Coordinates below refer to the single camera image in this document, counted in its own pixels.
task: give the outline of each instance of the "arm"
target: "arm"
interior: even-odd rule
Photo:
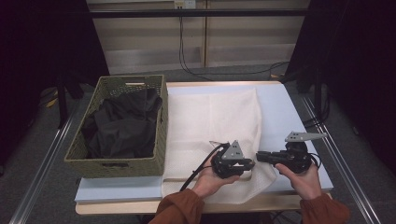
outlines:
[[[349,219],[349,209],[342,203],[332,200],[322,193],[318,176],[318,167],[314,164],[303,175],[295,174],[283,164],[276,169],[290,180],[291,186],[302,200],[300,206],[304,224],[341,224]]]
[[[219,178],[213,173],[210,160],[206,162],[205,167],[192,189],[185,189],[163,198],[150,224],[198,224],[204,209],[203,199],[216,193],[223,185],[232,184],[239,179],[239,175]]]

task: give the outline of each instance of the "brown sleeve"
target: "brown sleeve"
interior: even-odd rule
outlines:
[[[155,218],[150,224],[198,224],[204,204],[204,201],[190,189],[170,194],[160,202]]]
[[[349,209],[342,203],[322,194],[314,200],[301,200],[304,224],[341,224],[349,219]]]

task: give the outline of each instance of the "wall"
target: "wall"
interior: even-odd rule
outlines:
[[[172,9],[163,0],[87,0],[90,10]],[[309,0],[217,0],[197,8],[307,8]],[[288,61],[303,17],[183,18],[189,68]],[[179,18],[94,19],[111,74],[180,69]]]

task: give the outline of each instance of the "woven basket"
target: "woven basket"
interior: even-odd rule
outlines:
[[[158,112],[153,157],[139,159],[86,159],[88,149],[81,127],[85,119],[96,111],[104,99],[118,97],[125,92],[156,89],[163,98],[162,108]],[[85,178],[126,177],[162,175],[166,149],[166,133],[168,122],[168,92],[164,76],[111,76],[100,77],[78,127],[72,145],[67,150],[64,162],[76,169]]]

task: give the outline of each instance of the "black cloth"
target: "black cloth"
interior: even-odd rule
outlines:
[[[163,100],[155,89],[105,99],[81,129],[91,159],[152,157],[156,120]]]

